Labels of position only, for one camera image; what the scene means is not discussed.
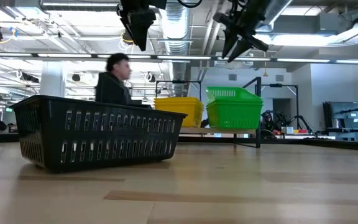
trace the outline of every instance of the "dark hair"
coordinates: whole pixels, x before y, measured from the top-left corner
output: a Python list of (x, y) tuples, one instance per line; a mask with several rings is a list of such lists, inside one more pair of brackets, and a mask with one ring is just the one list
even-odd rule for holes
[(108, 59), (107, 59), (107, 65), (106, 65), (106, 71), (111, 72), (113, 69), (113, 65), (120, 63), (122, 60), (127, 60), (129, 61), (129, 57), (126, 54), (123, 53), (116, 53), (111, 55)]

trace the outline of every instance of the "plastic basket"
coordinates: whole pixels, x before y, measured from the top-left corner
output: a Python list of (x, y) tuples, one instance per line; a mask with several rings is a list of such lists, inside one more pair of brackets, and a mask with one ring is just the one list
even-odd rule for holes
[(206, 93), (208, 104), (215, 100), (263, 102), (261, 97), (239, 87), (207, 87)]
[(53, 172), (169, 159), (185, 114), (52, 96), (12, 106), (22, 156)]
[(209, 126), (220, 129), (257, 129), (263, 100), (243, 88), (208, 87)]
[(195, 97), (172, 97), (155, 99), (155, 109), (187, 114), (181, 126), (199, 128), (204, 105)]

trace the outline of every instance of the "black basket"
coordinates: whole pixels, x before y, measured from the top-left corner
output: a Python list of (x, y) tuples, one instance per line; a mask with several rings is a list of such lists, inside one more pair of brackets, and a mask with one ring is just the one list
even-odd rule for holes
[(52, 96), (12, 108), (22, 156), (53, 172), (170, 159), (186, 117)]

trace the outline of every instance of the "green basket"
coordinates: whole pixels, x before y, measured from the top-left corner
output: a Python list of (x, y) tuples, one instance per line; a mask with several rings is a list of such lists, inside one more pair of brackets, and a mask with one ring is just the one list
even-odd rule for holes
[(220, 129), (257, 129), (263, 100), (243, 88), (207, 87), (209, 126)]

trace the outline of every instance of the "floor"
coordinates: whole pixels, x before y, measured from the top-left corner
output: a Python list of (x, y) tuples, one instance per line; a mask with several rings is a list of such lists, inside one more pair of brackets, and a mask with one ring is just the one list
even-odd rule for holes
[(180, 144), (169, 161), (57, 175), (0, 144), (0, 223), (358, 224), (358, 151)]

